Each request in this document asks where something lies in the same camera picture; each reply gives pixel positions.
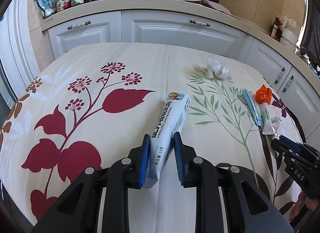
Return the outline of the person's hand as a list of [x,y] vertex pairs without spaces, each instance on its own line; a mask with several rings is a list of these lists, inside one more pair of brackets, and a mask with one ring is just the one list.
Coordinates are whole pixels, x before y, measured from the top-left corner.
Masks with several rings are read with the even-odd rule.
[[291,218],[294,219],[300,212],[301,208],[306,205],[306,207],[314,212],[319,205],[319,199],[310,199],[304,191],[301,191],[298,200],[294,205],[294,208],[291,211]]

